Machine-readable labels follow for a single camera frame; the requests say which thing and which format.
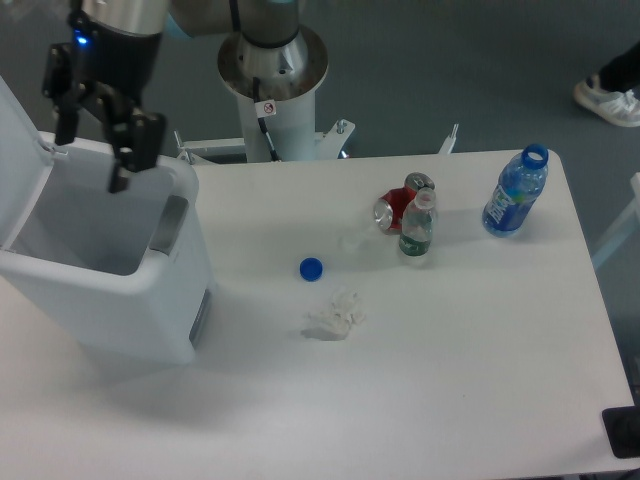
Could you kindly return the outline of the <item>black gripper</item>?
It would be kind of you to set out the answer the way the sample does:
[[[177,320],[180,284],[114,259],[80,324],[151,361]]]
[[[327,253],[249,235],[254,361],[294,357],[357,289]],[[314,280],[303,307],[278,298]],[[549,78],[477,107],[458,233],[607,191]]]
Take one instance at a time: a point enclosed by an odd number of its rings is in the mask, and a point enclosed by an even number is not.
[[[142,106],[161,43],[159,33],[136,35],[98,22],[72,22],[71,39],[50,46],[43,95],[57,114],[55,144],[72,143],[82,110],[101,124],[115,159],[107,190],[120,193],[132,172],[156,166],[166,129],[160,113]]]

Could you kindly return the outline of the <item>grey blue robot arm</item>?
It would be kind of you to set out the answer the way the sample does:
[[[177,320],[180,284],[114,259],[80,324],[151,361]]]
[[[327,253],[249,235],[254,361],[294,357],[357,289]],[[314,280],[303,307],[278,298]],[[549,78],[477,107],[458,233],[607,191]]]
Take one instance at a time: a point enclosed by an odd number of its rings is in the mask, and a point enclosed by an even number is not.
[[[238,33],[268,49],[288,45],[300,29],[295,1],[72,1],[66,23],[70,39],[50,46],[42,83],[54,141],[76,139],[82,111],[96,119],[114,156],[110,193],[157,163],[167,121],[144,109],[143,91],[168,28],[188,37]]]

